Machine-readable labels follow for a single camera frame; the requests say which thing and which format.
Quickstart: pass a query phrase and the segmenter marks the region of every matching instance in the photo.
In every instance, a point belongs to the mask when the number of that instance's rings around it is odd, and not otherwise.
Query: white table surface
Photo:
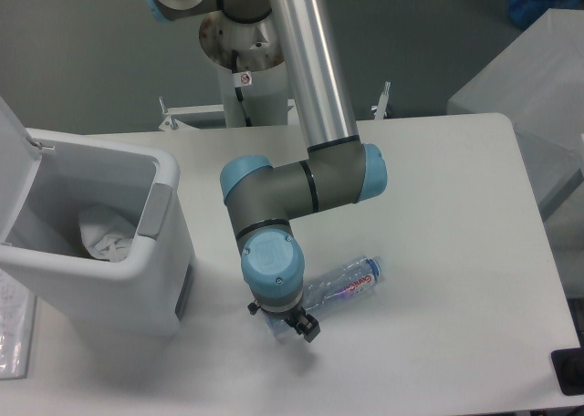
[[[274,341],[252,299],[219,172],[306,157],[298,127],[108,136],[171,151],[198,255],[182,329],[159,339],[73,326],[39,303],[27,380],[6,415],[455,415],[584,403],[550,352],[578,345],[511,124],[500,115],[360,124],[389,170],[382,197],[292,223],[307,274],[381,255],[375,296]]]

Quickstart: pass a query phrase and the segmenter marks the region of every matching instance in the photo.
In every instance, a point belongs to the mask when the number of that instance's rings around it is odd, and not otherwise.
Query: warning sticker
[[[236,88],[244,88],[245,86],[252,86],[252,73],[249,71],[238,72],[234,74],[234,85]]]

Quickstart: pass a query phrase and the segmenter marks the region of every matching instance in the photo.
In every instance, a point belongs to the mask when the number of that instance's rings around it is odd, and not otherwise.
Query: plastic water bottle
[[[319,319],[323,313],[374,288],[380,281],[382,268],[383,261],[379,256],[372,259],[360,256],[321,277],[308,280],[304,284],[302,306]],[[266,316],[266,322],[276,337],[292,329],[284,320]]]

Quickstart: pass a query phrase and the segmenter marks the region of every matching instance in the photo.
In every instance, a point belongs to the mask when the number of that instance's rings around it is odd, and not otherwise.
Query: white trash bin
[[[73,320],[171,335],[194,264],[179,176],[166,151],[27,131],[0,98],[0,269]],[[98,204],[137,226],[118,263],[81,243],[78,215]]]

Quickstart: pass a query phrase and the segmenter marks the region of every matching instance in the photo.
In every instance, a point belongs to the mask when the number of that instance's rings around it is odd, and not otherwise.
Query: blue joint cap
[[[266,156],[244,156],[237,158],[223,167],[221,171],[221,190],[223,191],[223,201],[234,187],[244,179],[245,176],[260,168],[272,168],[272,164]]]
[[[162,12],[158,9],[158,6],[154,2],[154,0],[146,0],[146,2],[148,3],[148,7],[150,8],[152,16],[154,16],[154,19],[156,19],[159,22],[171,22],[170,19],[164,17]]]
[[[302,285],[304,254],[292,235],[265,229],[245,243],[241,269],[254,294],[279,299]]]
[[[382,194],[387,188],[387,168],[380,149],[374,144],[365,147],[365,179],[357,202]]]

